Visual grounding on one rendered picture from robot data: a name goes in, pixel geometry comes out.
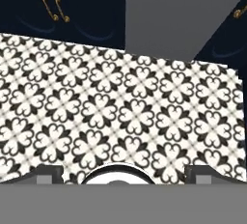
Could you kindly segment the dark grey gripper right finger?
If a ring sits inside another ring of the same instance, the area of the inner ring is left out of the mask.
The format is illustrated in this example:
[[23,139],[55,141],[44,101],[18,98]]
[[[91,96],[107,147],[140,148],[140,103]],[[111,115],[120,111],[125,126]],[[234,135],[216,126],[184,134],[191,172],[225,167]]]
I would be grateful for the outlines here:
[[208,165],[189,165],[185,167],[186,184],[244,184],[244,182],[223,176]]

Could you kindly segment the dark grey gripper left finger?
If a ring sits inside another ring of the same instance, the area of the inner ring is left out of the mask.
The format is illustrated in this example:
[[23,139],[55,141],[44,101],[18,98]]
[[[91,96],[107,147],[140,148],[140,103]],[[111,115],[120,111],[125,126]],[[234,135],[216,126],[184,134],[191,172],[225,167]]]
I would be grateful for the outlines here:
[[7,180],[2,184],[63,184],[64,168],[60,165],[39,165],[24,176]]

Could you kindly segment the white round black-rimmed thing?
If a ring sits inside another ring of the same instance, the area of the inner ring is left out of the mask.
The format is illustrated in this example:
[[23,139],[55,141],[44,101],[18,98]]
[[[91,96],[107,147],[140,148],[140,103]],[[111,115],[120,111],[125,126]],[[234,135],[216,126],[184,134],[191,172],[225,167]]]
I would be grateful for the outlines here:
[[109,185],[141,185],[154,184],[151,177],[137,166],[112,162],[99,166],[91,171],[83,180],[83,184],[109,184]]

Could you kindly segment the grey range hood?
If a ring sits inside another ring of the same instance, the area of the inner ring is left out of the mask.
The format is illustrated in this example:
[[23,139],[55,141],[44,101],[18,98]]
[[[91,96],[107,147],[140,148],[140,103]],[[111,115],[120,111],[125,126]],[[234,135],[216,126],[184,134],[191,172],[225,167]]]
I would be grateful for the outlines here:
[[126,0],[125,50],[189,61],[239,0]]

